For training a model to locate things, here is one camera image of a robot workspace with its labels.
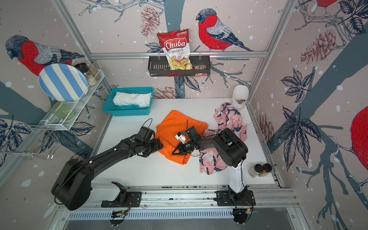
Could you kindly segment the white shorts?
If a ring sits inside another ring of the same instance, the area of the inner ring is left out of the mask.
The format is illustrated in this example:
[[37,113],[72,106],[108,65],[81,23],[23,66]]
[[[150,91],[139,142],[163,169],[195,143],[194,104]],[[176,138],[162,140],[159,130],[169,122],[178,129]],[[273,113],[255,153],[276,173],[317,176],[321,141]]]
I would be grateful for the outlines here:
[[128,94],[118,92],[113,98],[113,102],[118,106],[138,105],[148,107],[150,105],[151,93],[148,94]]

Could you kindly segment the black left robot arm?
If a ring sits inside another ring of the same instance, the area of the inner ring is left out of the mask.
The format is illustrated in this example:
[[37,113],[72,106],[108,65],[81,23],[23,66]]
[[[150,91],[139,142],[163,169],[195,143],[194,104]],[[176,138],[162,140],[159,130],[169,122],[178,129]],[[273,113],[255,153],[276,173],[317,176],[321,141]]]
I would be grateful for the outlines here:
[[162,148],[155,132],[142,126],[138,134],[121,140],[103,153],[82,161],[67,161],[51,190],[55,202],[69,210],[80,208],[93,191],[92,180],[100,173],[134,155],[147,158]]

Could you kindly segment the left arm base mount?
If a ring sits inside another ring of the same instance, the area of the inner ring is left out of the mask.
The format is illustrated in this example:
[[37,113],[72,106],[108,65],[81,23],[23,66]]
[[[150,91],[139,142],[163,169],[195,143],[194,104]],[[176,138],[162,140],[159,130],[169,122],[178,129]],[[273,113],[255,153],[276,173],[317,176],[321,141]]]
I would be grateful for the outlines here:
[[119,191],[113,200],[103,200],[102,208],[138,208],[140,206],[142,192],[128,192],[127,188],[118,182],[111,182],[111,185]]

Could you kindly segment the orange cloth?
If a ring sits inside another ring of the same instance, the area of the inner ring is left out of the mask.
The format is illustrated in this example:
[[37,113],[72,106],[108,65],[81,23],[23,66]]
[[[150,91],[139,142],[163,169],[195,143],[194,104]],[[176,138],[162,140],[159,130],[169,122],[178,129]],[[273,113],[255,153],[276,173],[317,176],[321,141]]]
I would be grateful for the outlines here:
[[196,131],[200,135],[203,135],[205,130],[209,127],[205,122],[192,119],[178,111],[172,110],[163,122],[156,127],[156,138],[163,144],[163,148],[159,150],[159,153],[175,163],[181,165],[187,164],[190,159],[190,154],[172,155],[172,152],[180,143],[180,141],[175,138],[176,134],[178,132],[183,132],[192,126],[195,127]]

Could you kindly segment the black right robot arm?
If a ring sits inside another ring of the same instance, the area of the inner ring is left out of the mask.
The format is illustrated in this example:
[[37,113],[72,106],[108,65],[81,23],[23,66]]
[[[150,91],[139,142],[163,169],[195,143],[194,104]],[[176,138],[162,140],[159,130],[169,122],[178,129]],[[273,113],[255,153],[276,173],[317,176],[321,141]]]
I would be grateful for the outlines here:
[[241,164],[246,159],[248,148],[246,144],[229,128],[225,128],[214,135],[201,136],[194,126],[175,135],[179,144],[172,151],[172,155],[190,155],[198,150],[200,155],[211,153],[219,156],[231,169],[229,170],[230,191],[239,194],[247,189],[243,181]]

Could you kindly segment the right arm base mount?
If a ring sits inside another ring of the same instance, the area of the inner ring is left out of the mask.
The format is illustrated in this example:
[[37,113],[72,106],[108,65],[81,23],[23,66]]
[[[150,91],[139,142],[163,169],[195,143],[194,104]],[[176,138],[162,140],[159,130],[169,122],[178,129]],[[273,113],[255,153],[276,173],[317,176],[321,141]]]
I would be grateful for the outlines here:
[[218,206],[255,206],[255,197],[253,191],[244,189],[240,193],[236,193],[231,189],[229,191],[220,190],[216,192],[213,199]]

